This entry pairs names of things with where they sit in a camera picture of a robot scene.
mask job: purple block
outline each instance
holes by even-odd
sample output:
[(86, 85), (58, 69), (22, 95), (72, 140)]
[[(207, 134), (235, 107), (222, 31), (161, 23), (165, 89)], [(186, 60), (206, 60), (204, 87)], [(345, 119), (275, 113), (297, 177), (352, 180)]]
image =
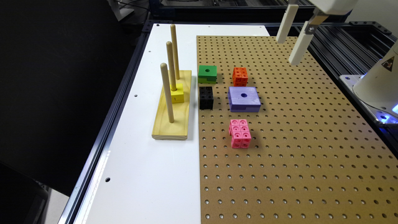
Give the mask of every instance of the purple block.
[(230, 86), (228, 91), (229, 109), (231, 112), (260, 111), (260, 99), (256, 87)]

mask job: black block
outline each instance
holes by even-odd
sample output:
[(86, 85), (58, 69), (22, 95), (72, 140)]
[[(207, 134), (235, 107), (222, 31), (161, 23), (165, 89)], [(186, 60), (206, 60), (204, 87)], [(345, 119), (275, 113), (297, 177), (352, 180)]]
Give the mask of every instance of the black block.
[(213, 109), (213, 89), (211, 86), (199, 87), (199, 109), (212, 110)]

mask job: wooden base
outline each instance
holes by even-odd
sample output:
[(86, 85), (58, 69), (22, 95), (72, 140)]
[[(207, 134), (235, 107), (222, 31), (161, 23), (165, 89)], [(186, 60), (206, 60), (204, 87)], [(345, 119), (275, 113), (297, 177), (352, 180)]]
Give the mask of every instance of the wooden base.
[(164, 89), (162, 88), (152, 138), (158, 140), (186, 140), (188, 138), (191, 79), (192, 71), (180, 71), (180, 79), (177, 80), (177, 83), (182, 83), (183, 85), (184, 102), (173, 103), (174, 123), (169, 122)]

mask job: black cable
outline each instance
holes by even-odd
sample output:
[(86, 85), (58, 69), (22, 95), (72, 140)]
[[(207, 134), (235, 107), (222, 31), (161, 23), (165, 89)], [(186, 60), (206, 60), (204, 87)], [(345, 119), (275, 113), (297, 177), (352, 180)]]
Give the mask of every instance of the black cable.
[(129, 6), (139, 7), (139, 8), (141, 8), (141, 9), (146, 9), (146, 10), (148, 10), (148, 11), (150, 12), (150, 9), (145, 8), (145, 7), (136, 6), (136, 5), (132, 5), (132, 4), (124, 3), (124, 2), (119, 2), (119, 1), (116, 1), (116, 0), (113, 0), (113, 1), (114, 1), (114, 2), (118, 2), (118, 3), (121, 3), (121, 4), (129, 5)]
[[(143, 0), (132, 0), (132, 1), (127, 2), (127, 4), (130, 4), (130, 3), (136, 2), (136, 1), (143, 1)], [(127, 4), (125, 4), (124, 6), (120, 7), (119, 9), (122, 9), (122, 8), (128, 6)]]

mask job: white table surface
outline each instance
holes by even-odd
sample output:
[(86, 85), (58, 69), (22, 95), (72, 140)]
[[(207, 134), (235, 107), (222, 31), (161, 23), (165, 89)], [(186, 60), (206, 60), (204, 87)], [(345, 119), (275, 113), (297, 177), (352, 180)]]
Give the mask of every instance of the white table surface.
[(192, 71), (188, 139), (151, 136), (162, 89), (160, 64), (167, 63), (165, 43), (171, 41), (170, 24), (155, 24), (75, 223), (200, 223), (196, 36), (269, 34), (264, 26), (176, 27), (180, 70)]

